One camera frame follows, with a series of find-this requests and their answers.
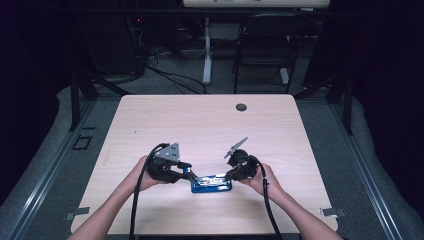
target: black curtain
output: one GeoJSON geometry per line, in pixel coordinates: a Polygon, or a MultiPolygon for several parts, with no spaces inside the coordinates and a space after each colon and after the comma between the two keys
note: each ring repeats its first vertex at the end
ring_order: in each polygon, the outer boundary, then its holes
{"type": "Polygon", "coordinates": [[[418,0],[332,1],[363,19],[324,22],[305,76],[314,84],[350,67],[375,152],[424,219],[424,22],[418,0]]]}
{"type": "Polygon", "coordinates": [[[16,28],[17,16],[3,10],[6,9],[2,8],[0,21],[1,204],[50,130],[59,107],[55,87],[61,88],[60,84],[52,86],[43,74],[40,62],[37,63],[42,59],[30,55],[16,28]]]}

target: metal rail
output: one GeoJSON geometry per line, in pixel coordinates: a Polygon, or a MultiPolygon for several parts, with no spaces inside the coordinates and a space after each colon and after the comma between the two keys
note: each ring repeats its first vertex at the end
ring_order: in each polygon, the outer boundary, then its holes
{"type": "Polygon", "coordinates": [[[79,124],[75,131],[69,132],[59,148],[53,162],[41,176],[31,195],[28,197],[24,207],[22,208],[16,222],[10,231],[7,239],[22,239],[32,220],[38,212],[41,204],[47,196],[51,186],[53,185],[57,175],[59,174],[68,154],[68,150],[72,143],[78,138],[78,133],[82,128],[84,121],[87,119],[89,113],[93,110],[95,102],[88,101],[81,111],[81,124],[79,124]]]}
{"type": "Polygon", "coordinates": [[[367,191],[368,197],[374,207],[377,217],[380,220],[381,226],[386,233],[387,239],[402,240],[402,235],[396,226],[392,214],[390,213],[390,209],[387,207],[386,201],[381,195],[380,190],[378,190],[378,187],[371,175],[367,163],[365,162],[361,150],[356,143],[355,136],[349,135],[344,128],[343,122],[341,120],[342,113],[340,108],[338,105],[331,104],[330,109],[333,117],[336,119],[340,131],[343,133],[346,142],[349,144],[349,147],[352,150],[352,154],[355,159],[355,167],[358,171],[362,183],[364,184],[364,188],[367,191]]]}

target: table leg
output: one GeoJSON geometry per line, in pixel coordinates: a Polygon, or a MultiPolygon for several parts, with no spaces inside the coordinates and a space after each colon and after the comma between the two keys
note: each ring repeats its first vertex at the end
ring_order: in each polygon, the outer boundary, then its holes
{"type": "Polygon", "coordinates": [[[289,82],[289,74],[287,73],[287,68],[280,69],[280,79],[282,84],[287,84],[289,82]]]}
{"type": "Polygon", "coordinates": [[[210,84],[212,71],[211,38],[209,18],[205,20],[205,67],[203,69],[203,84],[210,84]]]}

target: table top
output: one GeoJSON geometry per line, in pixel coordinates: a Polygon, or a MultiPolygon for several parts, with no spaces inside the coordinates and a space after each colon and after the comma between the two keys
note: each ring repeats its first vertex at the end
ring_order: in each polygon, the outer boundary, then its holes
{"type": "MultiPolygon", "coordinates": [[[[179,143],[181,161],[197,176],[230,170],[224,155],[241,146],[271,165],[283,188],[308,211],[337,229],[296,103],[290,95],[128,95],[122,98],[80,203],[89,214],[75,217],[75,231],[115,187],[159,143],[179,143]],[[245,104],[238,111],[237,104],[245,104]]],[[[118,213],[109,234],[128,234],[132,197],[118,213]]],[[[279,229],[297,233],[277,205],[271,208],[279,229]]],[[[263,197],[239,182],[219,193],[191,193],[190,183],[157,185],[140,193],[136,234],[272,234],[263,197]]]]}
{"type": "Polygon", "coordinates": [[[326,8],[330,0],[184,0],[185,7],[326,8]]]}

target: cable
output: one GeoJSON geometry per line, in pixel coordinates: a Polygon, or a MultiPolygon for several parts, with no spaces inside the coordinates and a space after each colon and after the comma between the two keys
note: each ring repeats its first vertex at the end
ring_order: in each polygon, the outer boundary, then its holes
{"type": "Polygon", "coordinates": [[[129,77],[118,79],[118,80],[111,80],[111,78],[107,79],[106,77],[105,77],[105,79],[110,83],[113,83],[115,85],[120,85],[120,84],[124,84],[124,83],[134,82],[135,80],[139,79],[140,77],[141,77],[140,74],[133,74],[129,77]]]}
{"type": "Polygon", "coordinates": [[[183,50],[181,50],[181,52],[184,53],[185,56],[194,59],[194,58],[201,57],[206,52],[206,48],[203,48],[203,49],[191,49],[191,50],[183,49],[183,50]],[[201,51],[201,52],[199,54],[195,55],[195,56],[191,56],[190,54],[188,54],[188,52],[193,52],[193,51],[201,51]]]}
{"type": "Polygon", "coordinates": [[[135,240],[134,228],[135,228],[135,215],[137,213],[138,195],[140,193],[141,180],[143,179],[144,172],[146,171],[147,161],[150,159],[152,154],[156,152],[157,149],[164,148],[167,146],[168,144],[161,143],[157,145],[155,148],[153,148],[153,150],[147,156],[146,161],[144,162],[143,168],[141,169],[140,176],[138,177],[137,184],[135,185],[135,188],[134,188],[133,206],[131,209],[131,226],[130,226],[130,236],[129,236],[130,240],[135,240]]]}
{"type": "Polygon", "coordinates": [[[271,221],[272,227],[274,228],[275,235],[277,236],[277,239],[283,240],[283,237],[281,236],[280,230],[278,229],[277,223],[275,222],[274,215],[271,211],[271,206],[269,205],[269,197],[268,197],[268,179],[266,177],[265,168],[262,165],[261,162],[259,162],[258,159],[256,159],[256,162],[259,164],[259,167],[261,168],[262,176],[263,176],[263,190],[264,190],[264,202],[266,211],[268,213],[269,220],[271,221]]]}
{"type": "Polygon", "coordinates": [[[187,89],[187,90],[189,90],[191,92],[198,93],[198,94],[206,94],[207,93],[206,92],[206,86],[203,83],[201,83],[199,80],[196,80],[194,78],[190,78],[190,77],[187,77],[187,76],[182,76],[182,75],[179,75],[179,74],[175,74],[175,73],[164,72],[162,70],[153,68],[151,66],[147,66],[146,68],[147,69],[150,69],[153,72],[161,75],[162,77],[170,80],[171,82],[173,82],[174,84],[176,84],[176,86],[179,85],[179,86],[181,86],[181,87],[183,87],[183,88],[185,88],[185,89],[187,89]],[[180,77],[180,78],[184,78],[184,79],[187,79],[187,80],[194,81],[195,83],[199,84],[202,87],[202,89],[198,89],[196,87],[187,85],[186,83],[183,83],[180,79],[178,79],[176,77],[180,77]]]}

